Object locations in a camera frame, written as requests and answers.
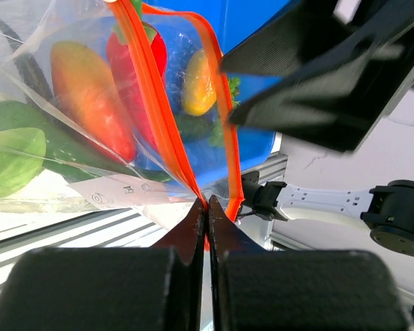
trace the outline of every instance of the metal frame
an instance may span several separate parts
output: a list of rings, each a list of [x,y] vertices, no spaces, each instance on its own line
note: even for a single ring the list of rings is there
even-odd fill
[[[287,156],[273,152],[266,162],[245,172],[259,170],[260,181],[264,183],[285,173],[287,159]],[[14,263],[28,250],[47,245],[52,247],[148,247],[167,232],[136,211],[126,208],[91,212],[0,240],[0,290]]]

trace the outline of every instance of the ziplock bag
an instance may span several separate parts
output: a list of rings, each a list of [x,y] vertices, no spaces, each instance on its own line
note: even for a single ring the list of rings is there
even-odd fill
[[[0,2],[1,45],[11,50],[0,54],[2,205],[205,203],[228,175],[235,218],[239,151],[214,32],[197,14],[143,5],[141,16],[134,5],[52,0],[37,21],[45,1]],[[61,184],[41,181],[46,173]],[[36,199],[24,194],[31,185]]]

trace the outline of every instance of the white wall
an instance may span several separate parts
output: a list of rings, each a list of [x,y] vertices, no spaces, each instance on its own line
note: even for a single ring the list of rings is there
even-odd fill
[[[342,1],[349,16],[356,1]],[[414,91],[389,118],[382,119],[353,155],[340,155],[283,137],[282,152],[289,156],[285,181],[310,188],[356,190],[386,185],[395,179],[414,180]],[[414,258],[382,249],[368,232],[304,220],[279,222],[277,230],[315,248],[363,248],[378,253],[397,280],[414,290]]]

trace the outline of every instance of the blue container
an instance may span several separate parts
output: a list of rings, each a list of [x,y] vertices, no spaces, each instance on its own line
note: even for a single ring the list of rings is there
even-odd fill
[[[163,19],[156,15],[144,15],[143,20],[152,25],[163,38],[167,53],[166,92],[174,114],[184,112],[181,96],[184,86],[184,73],[188,62],[202,48],[201,40],[191,23],[182,18]],[[211,121],[218,116],[215,110],[206,114]],[[241,129],[238,131],[241,167],[251,168],[266,160],[273,147],[273,132]],[[139,150],[135,158],[135,166],[143,169],[158,170],[159,166],[152,161],[163,163],[159,155],[146,143],[147,153]],[[192,169],[202,187],[216,180],[227,177],[228,164],[224,147],[215,147],[209,138],[185,143],[184,147]]]
[[[178,11],[193,11],[203,15],[215,29],[222,50],[228,52],[282,9],[288,0],[263,0],[259,2],[250,0],[145,0],[145,2],[153,6]],[[168,72],[166,78],[170,77],[171,73]],[[278,78],[241,76],[238,101],[247,100],[278,81]],[[177,101],[170,98],[170,103],[172,108],[176,109],[175,103]],[[241,128],[238,130],[238,139],[241,169],[246,170],[263,163],[268,158],[273,148],[275,133]],[[215,153],[213,148],[204,147],[206,148],[204,152]],[[217,153],[216,168],[204,168],[202,165],[203,155],[197,150],[199,150],[199,146],[191,148],[190,144],[186,144],[188,158],[200,185],[227,176],[228,168],[224,152]],[[146,168],[150,166],[150,164],[146,165],[141,161],[139,164]]]

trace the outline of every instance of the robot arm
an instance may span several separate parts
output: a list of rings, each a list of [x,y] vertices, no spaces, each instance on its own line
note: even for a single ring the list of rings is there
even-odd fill
[[[300,188],[284,182],[257,184],[242,177],[244,205],[272,221],[313,219],[368,230],[382,247],[414,257],[414,181],[394,181],[371,190],[332,191]]]
[[[314,219],[367,230],[360,215],[368,211],[372,200],[369,190],[312,190],[288,184],[277,197],[277,209],[290,220]]]

